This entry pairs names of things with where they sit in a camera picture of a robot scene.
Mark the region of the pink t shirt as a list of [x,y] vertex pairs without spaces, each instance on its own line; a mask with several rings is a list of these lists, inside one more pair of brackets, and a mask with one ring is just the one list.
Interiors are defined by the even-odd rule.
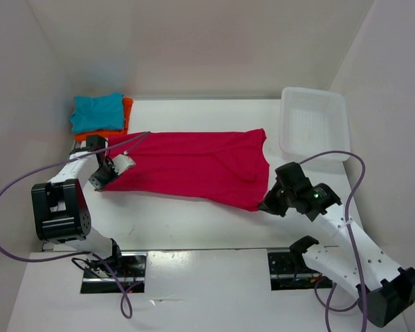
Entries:
[[127,152],[135,166],[107,192],[152,192],[206,199],[256,212],[269,181],[263,129],[229,132],[161,132],[113,136],[110,157]]

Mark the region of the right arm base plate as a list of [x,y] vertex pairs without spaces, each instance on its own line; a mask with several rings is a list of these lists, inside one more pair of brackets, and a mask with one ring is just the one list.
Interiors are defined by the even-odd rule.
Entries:
[[267,258],[272,291],[312,289],[322,278],[322,274],[307,267],[299,255],[287,250],[269,250]]

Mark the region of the teal t shirt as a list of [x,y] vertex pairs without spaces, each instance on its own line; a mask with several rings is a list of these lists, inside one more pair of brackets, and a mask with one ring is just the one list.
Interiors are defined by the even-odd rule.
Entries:
[[76,95],[70,122],[74,134],[123,129],[123,94],[111,93],[100,97]]

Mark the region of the orange t shirt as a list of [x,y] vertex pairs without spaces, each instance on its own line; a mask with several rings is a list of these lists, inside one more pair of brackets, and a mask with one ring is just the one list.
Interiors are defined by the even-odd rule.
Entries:
[[100,97],[75,96],[75,107],[70,116],[72,133],[78,142],[88,136],[100,135],[104,138],[127,133],[133,99],[121,93]]

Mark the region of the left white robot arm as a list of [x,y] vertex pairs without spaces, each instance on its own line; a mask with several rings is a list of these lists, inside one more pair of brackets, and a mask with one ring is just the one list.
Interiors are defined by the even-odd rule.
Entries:
[[69,163],[56,176],[33,185],[31,197],[39,239],[87,252],[91,269],[113,277],[122,272],[124,259],[116,241],[92,227],[83,193],[87,183],[101,192],[118,176],[113,161],[100,151],[106,145],[102,136],[88,137],[84,147],[71,151]]

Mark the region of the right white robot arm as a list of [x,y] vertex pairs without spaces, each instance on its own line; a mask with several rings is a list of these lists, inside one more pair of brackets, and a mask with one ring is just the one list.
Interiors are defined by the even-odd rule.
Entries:
[[289,247],[297,272],[322,273],[355,299],[367,320],[384,327],[415,302],[415,269],[389,257],[345,212],[340,197],[326,184],[313,185],[299,163],[275,170],[276,182],[259,209],[284,217],[294,209],[336,243],[325,248],[310,235]]

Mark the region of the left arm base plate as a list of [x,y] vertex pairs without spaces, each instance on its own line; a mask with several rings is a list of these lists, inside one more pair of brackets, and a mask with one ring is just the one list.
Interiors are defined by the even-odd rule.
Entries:
[[[144,293],[146,275],[146,253],[124,253],[118,262],[109,259],[110,265],[121,286],[127,293]],[[75,264],[83,272],[81,294],[121,293],[116,279],[109,269],[95,257],[92,260],[75,259]]]

